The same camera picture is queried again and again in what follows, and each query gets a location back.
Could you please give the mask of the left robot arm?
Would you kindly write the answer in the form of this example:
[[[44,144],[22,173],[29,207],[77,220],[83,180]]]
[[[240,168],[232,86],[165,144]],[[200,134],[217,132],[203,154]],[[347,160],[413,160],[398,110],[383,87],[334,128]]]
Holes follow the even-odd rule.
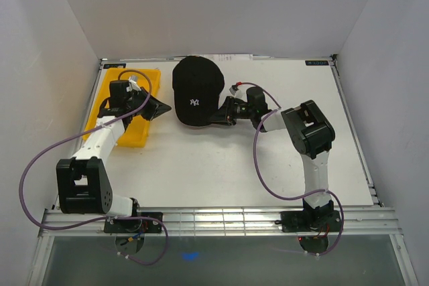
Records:
[[[110,82],[109,93],[99,108],[97,130],[70,159],[57,163],[59,204],[65,214],[119,217],[127,232],[135,232],[142,224],[141,214],[133,209],[135,200],[113,193],[105,165],[134,118],[152,121],[171,107],[138,86],[135,76]]]

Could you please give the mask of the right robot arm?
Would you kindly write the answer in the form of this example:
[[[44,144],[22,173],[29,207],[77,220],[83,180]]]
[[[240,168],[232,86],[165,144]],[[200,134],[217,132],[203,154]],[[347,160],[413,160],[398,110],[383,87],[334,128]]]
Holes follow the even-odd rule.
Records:
[[[302,210],[282,212],[275,224],[284,232],[316,231],[341,221],[328,190],[328,156],[335,140],[333,126],[313,100],[296,108],[271,110],[266,102],[269,92],[247,83],[246,100],[237,98],[240,84],[231,87],[231,95],[210,116],[212,124],[233,126],[237,120],[252,122],[257,135],[286,130],[304,168],[305,191],[298,198]]]

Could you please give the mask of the black cap white NY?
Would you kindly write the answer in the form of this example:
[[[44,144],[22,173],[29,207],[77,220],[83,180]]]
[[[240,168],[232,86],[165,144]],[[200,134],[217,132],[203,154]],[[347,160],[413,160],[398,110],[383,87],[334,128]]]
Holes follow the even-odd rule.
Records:
[[[178,120],[191,127],[210,125],[225,86],[220,68],[201,56],[186,56],[172,71],[174,108]]]

